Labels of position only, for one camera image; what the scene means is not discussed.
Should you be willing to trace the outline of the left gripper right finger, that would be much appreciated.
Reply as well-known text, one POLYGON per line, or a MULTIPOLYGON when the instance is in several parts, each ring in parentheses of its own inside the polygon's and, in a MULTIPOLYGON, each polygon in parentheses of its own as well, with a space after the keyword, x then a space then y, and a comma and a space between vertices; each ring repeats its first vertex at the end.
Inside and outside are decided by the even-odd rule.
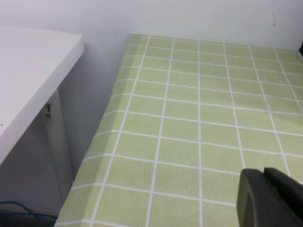
POLYGON ((303 185, 273 167, 265 167, 264 175, 290 210, 303 221, 303 185))

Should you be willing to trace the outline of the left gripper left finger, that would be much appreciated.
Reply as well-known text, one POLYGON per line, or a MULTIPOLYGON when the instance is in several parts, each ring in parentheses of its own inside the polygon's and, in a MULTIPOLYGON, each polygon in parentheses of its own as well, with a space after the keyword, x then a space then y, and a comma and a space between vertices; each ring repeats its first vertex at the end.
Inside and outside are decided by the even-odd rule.
POLYGON ((301 227, 303 222, 290 210, 264 171, 241 171, 237 195, 240 227, 301 227))

